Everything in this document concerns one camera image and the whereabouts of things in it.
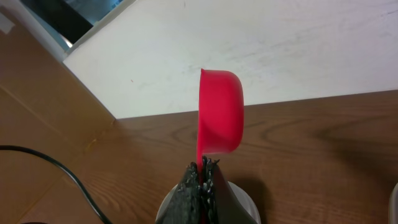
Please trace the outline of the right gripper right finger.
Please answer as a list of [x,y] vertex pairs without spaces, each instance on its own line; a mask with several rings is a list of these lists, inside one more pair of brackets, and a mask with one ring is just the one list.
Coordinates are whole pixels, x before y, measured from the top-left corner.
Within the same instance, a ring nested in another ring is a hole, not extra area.
[[224,178],[217,160],[202,157],[202,199],[205,222],[217,224],[257,224],[237,200]]

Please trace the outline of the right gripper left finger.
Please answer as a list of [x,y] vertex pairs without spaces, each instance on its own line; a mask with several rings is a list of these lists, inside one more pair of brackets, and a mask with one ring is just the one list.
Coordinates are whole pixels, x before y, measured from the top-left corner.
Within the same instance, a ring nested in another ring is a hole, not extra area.
[[198,167],[191,162],[156,224],[199,224],[201,187]]

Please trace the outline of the red measuring scoop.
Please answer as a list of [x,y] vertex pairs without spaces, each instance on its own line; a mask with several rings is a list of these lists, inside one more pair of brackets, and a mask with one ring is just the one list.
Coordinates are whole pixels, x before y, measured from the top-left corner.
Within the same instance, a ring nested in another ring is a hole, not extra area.
[[197,165],[205,154],[231,153],[244,129],[244,97],[239,78],[225,70],[201,70],[198,97]]

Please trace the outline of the grey round bowl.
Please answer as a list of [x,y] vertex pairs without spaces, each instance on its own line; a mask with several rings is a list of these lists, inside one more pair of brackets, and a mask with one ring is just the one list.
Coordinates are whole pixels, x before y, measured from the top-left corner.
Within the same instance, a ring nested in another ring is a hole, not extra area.
[[[228,181],[229,186],[231,190],[234,192],[237,200],[241,204],[241,206],[245,209],[245,211],[248,212],[248,214],[255,220],[257,224],[261,224],[261,218],[259,211],[256,207],[256,204],[252,200],[252,198],[240,187],[238,187],[236,184]],[[175,185],[170,192],[165,196],[163,199],[162,203],[160,204],[160,207],[157,211],[157,215],[155,218],[155,222],[158,221],[158,219],[164,214],[166,208],[168,207],[170,200],[172,199],[172,196],[176,190],[178,185]]]

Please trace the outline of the clear plastic container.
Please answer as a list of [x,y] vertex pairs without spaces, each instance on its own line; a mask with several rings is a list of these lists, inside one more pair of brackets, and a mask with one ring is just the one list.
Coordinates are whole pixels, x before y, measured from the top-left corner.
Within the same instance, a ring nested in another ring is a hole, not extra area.
[[389,199],[389,224],[398,224],[398,184],[394,186]]

